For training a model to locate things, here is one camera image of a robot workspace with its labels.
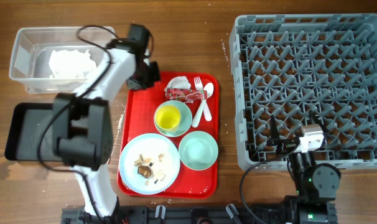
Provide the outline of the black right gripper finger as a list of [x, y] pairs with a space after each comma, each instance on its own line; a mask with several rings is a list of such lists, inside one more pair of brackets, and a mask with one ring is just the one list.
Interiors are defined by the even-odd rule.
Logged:
[[271, 116], [270, 120], [270, 143], [276, 144], [280, 140], [279, 131], [277, 129], [277, 123], [274, 115]]
[[327, 129], [326, 126], [324, 125], [323, 120], [322, 120], [322, 119], [319, 119], [319, 118], [315, 115], [315, 113], [314, 113], [312, 110], [309, 111], [309, 118], [310, 118], [310, 120], [311, 120], [314, 124], [317, 124], [317, 125], [319, 125], [319, 126], [321, 127], [321, 129], [322, 129], [322, 131], [323, 131], [323, 135], [324, 135], [325, 137], [327, 137], [327, 136], [328, 136], [328, 129]]

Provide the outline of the white napkin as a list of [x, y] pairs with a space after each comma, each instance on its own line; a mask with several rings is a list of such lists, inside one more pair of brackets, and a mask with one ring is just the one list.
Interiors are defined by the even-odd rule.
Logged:
[[167, 92], [169, 88], [189, 90], [191, 88], [191, 84], [186, 76], [179, 76], [171, 79], [164, 91]]

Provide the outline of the red snack wrapper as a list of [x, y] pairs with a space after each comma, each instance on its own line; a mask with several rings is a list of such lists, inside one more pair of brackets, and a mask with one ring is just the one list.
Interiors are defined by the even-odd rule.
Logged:
[[165, 97], [167, 100], [193, 103], [195, 100], [206, 100], [207, 92], [203, 90], [168, 88]]

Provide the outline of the yellow plastic cup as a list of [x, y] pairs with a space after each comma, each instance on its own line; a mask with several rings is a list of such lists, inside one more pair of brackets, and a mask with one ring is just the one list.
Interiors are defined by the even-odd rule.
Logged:
[[174, 105], [162, 105], [156, 111], [156, 125], [167, 133], [176, 132], [180, 125], [180, 121], [180, 110]]

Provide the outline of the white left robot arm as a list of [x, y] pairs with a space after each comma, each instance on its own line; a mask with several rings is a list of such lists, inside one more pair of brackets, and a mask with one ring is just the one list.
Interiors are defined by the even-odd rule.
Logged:
[[149, 60], [154, 38], [143, 25], [131, 24], [126, 38], [116, 35], [102, 50], [105, 58], [92, 77], [55, 97], [46, 125], [52, 130], [53, 153], [80, 181], [85, 207], [79, 219], [87, 223], [114, 223], [118, 215], [107, 165], [113, 147], [110, 102], [124, 84], [145, 90], [161, 79], [157, 62]]

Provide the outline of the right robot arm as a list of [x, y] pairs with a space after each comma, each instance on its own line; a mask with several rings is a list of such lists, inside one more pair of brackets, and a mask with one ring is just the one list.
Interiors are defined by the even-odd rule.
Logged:
[[341, 172], [328, 163], [316, 163], [314, 152], [321, 149], [329, 132], [313, 112], [312, 124], [301, 127], [302, 133], [291, 139], [281, 139], [274, 116], [270, 119], [268, 146], [277, 147], [277, 153], [287, 152], [289, 172], [295, 183], [297, 195], [284, 197], [275, 216], [278, 223], [338, 222], [333, 201], [340, 186]]

